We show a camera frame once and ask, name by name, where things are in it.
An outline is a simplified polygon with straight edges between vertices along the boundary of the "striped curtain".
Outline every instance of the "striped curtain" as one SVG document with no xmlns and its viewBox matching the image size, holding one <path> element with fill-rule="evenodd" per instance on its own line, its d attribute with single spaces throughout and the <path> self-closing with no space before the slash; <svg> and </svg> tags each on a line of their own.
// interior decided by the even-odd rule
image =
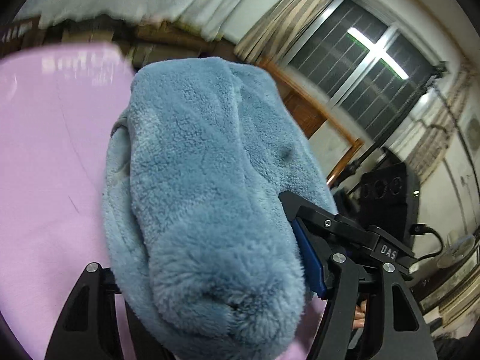
<svg viewBox="0 0 480 360">
<path fill-rule="evenodd" d="M 248 63 L 280 60 L 330 1 L 280 0 L 238 42 L 235 54 Z"/>
<path fill-rule="evenodd" d="M 465 108 L 473 77 L 474 72 L 470 64 L 464 62 L 446 96 L 446 102 L 456 120 L 460 118 Z M 418 175 L 421 183 L 428 179 L 444 159 L 454 135 L 455 123 L 452 115 L 442 105 L 405 161 Z"/>
</svg>

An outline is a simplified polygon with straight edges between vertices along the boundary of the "black speaker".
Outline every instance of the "black speaker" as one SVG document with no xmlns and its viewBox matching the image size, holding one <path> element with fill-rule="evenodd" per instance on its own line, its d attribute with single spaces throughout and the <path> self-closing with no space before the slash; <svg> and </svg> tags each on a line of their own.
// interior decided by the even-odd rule
<svg viewBox="0 0 480 360">
<path fill-rule="evenodd" d="M 411 248 L 420 197 L 417 175 L 402 162 L 363 174 L 360 185 L 360 224 L 378 226 Z"/>
</svg>

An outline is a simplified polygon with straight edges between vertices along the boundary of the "human hand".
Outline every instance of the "human hand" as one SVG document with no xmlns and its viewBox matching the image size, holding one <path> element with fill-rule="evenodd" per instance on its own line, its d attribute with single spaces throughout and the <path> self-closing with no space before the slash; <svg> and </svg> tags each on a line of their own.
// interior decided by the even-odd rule
<svg viewBox="0 0 480 360">
<path fill-rule="evenodd" d="M 355 307 L 355 317 L 353 320 L 353 329 L 364 327 L 365 325 L 365 311 L 367 310 L 367 301 L 361 302 L 360 307 Z"/>
</svg>

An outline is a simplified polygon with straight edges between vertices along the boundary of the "pink tablecloth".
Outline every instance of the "pink tablecloth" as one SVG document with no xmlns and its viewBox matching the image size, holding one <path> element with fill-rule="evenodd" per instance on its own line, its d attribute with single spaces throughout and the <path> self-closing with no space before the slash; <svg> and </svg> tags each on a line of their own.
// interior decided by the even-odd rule
<svg viewBox="0 0 480 360">
<path fill-rule="evenodd" d="M 100 198 L 110 129 L 131 68 L 111 44 L 60 45 L 0 62 L 0 310 L 33 360 L 85 266 L 109 260 Z M 281 357 L 303 360 L 323 302 L 306 307 Z M 134 359 L 118 310 L 126 360 Z"/>
</svg>

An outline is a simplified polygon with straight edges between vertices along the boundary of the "blue fleece cloth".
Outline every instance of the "blue fleece cloth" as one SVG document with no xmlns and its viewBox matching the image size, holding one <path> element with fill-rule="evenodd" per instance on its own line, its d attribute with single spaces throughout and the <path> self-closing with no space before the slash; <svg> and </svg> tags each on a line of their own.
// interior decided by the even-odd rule
<svg viewBox="0 0 480 360">
<path fill-rule="evenodd" d="M 271 77 L 219 58 L 150 64 L 112 131 L 103 198 L 112 269 L 182 360 L 270 360 L 304 306 L 278 194 L 336 213 Z"/>
</svg>

